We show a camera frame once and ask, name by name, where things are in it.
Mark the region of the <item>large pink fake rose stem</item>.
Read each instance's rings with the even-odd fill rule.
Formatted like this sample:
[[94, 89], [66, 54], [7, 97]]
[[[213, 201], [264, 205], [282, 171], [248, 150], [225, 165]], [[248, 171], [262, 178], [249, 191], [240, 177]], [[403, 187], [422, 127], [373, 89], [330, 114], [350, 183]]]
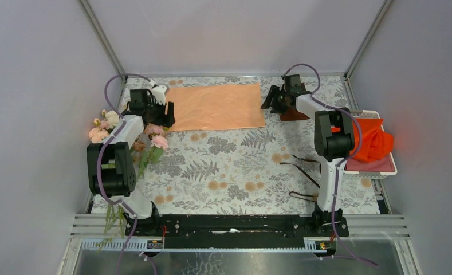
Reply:
[[105, 138], [109, 136], [109, 132], [99, 127], [94, 127], [88, 133], [88, 138], [91, 143], [101, 143]]

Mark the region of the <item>pink fake rose spray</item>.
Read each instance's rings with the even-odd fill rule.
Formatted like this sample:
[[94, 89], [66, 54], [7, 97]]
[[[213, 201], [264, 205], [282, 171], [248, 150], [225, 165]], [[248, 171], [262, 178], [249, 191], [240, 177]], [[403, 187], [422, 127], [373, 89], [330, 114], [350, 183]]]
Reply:
[[148, 124], [144, 133], [150, 140], [150, 146], [146, 152], [141, 154], [138, 164], [138, 177], [143, 178], [145, 170], [150, 163], [159, 163], [163, 152], [168, 148], [168, 140], [166, 138], [168, 127]]

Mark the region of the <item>peach wrapping paper sheet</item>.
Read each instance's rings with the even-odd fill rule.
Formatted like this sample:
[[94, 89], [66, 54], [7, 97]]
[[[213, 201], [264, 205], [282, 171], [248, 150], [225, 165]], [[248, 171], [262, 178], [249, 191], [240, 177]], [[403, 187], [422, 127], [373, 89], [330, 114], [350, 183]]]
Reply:
[[258, 83], [171, 88], [171, 131], [220, 131], [265, 126]]

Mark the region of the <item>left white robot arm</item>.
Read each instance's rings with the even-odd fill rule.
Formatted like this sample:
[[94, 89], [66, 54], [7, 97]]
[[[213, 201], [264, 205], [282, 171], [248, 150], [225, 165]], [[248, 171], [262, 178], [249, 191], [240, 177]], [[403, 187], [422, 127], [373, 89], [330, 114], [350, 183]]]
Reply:
[[135, 193], [138, 174], [132, 160], [133, 145], [149, 124], [170, 127], [175, 123], [174, 103], [166, 100], [168, 87], [155, 84], [150, 89], [132, 89], [126, 109], [105, 113], [107, 128], [98, 132], [87, 146], [89, 189], [109, 205], [123, 211], [128, 223], [139, 223], [146, 235], [160, 230], [156, 205]]

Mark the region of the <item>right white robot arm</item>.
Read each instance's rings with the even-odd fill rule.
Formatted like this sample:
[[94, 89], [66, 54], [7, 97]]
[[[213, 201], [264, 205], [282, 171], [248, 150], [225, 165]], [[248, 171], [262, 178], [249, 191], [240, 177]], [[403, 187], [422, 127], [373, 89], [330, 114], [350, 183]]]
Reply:
[[284, 83], [280, 87], [270, 87], [261, 108], [278, 114], [295, 109], [314, 121], [314, 147], [321, 158], [321, 183], [311, 227], [317, 235], [325, 236], [342, 219], [337, 197], [347, 160], [359, 149], [356, 135], [361, 129], [348, 108], [333, 107], [315, 98], [299, 75], [282, 79]]

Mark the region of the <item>pale pink fake flower stem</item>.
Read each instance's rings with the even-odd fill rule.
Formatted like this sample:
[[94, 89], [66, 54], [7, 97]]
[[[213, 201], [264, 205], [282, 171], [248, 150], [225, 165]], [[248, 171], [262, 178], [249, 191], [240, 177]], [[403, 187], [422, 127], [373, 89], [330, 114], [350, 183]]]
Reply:
[[120, 115], [115, 111], [101, 111], [101, 119], [93, 119], [93, 125], [105, 130], [113, 130], [119, 123]]

